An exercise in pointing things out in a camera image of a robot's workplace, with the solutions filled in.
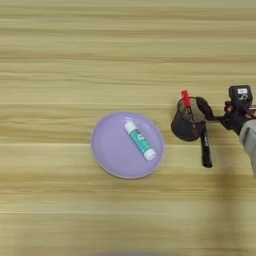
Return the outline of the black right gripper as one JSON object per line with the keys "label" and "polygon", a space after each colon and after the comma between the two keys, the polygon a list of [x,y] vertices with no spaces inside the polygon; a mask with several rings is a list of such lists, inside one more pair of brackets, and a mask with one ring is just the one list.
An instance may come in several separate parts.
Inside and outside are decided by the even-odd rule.
{"label": "black right gripper", "polygon": [[[204,98],[197,97],[196,103],[207,120],[214,118],[213,111]],[[216,122],[221,123],[227,130],[233,130],[237,135],[247,121],[254,119],[256,119],[256,105],[246,107],[242,104],[235,105],[231,101],[225,102],[224,114],[215,117]]]}

